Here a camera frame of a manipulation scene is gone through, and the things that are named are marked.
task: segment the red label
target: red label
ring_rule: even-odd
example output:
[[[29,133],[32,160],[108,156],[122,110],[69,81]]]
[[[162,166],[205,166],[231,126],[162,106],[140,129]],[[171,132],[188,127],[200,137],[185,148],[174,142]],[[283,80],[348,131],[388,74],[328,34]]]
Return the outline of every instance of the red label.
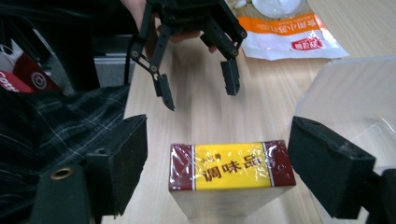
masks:
[[[323,43],[315,36],[291,42],[291,47],[297,50],[321,49]]]
[[[8,91],[34,92],[14,74],[0,70],[0,85]]]
[[[62,92],[61,88],[25,53],[15,62],[12,73],[35,91],[53,90]]]

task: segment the hand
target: hand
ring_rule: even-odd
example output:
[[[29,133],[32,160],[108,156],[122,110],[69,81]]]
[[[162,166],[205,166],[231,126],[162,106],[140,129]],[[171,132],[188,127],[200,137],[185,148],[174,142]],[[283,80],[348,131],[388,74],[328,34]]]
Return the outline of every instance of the hand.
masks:
[[[121,2],[128,8],[134,17],[134,21],[136,22],[137,29],[140,31],[143,22],[143,15],[145,13],[146,8],[146,0],[121,0]],[[158,36],[157,32],[161,31],[161,25],[156,28],[155,27],[155,15],[152,16],[150,22],[150,29],[148,32],[148,39],[146,40],[146,54],[149,58],[152,58],[152,54],[155,49],[155,43],[157,42]],[[179,43],[185,39],[195,38],[201,35],[200,31],[188,31],[183,32],[177,35],[172,35],[169,39],[174,43]],[[212,46],[209,48],[211,53],[216,51],[216,47]]]

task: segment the plaid shirt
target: plaid shirt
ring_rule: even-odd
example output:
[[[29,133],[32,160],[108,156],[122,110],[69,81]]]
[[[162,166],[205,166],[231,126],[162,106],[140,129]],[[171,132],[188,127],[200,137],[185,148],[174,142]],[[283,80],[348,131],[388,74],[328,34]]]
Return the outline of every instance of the plaid shirt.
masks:
[[[78,163],[122,122],[128,87],[71,96],[0,88],[0,211],[35,195],[41,174]]]

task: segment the white plastic bag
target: white plastic bag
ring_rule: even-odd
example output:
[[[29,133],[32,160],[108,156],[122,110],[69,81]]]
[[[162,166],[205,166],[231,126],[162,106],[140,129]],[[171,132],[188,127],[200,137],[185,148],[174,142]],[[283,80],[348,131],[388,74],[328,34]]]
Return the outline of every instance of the white plastic bag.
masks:
[[[4,45],[0,45],[0,69],[6,72],[12,72],[15,62],[22,54],[23,51],[21,50],[11,50]]]
[[[314,13],[280,21],[250,17],[238,20],[247,30],[247,38],[242,42],[247,57],[278,60],[348,56]]]

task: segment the box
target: box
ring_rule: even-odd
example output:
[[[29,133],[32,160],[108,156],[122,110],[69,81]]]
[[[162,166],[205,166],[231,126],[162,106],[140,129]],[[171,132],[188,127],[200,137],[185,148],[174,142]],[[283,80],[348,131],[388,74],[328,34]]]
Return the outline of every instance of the box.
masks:
[[[188,218],[246,216],[296,185],[283,140],[170,150],[169,192]]]
[[[396,56],[337,60],[318,72],[295,115],[318,121],[376,157],[375,171],[396,167]],[[323,223],[332,219],[317,203]],[[358,221],[365,223],[361,209]]]

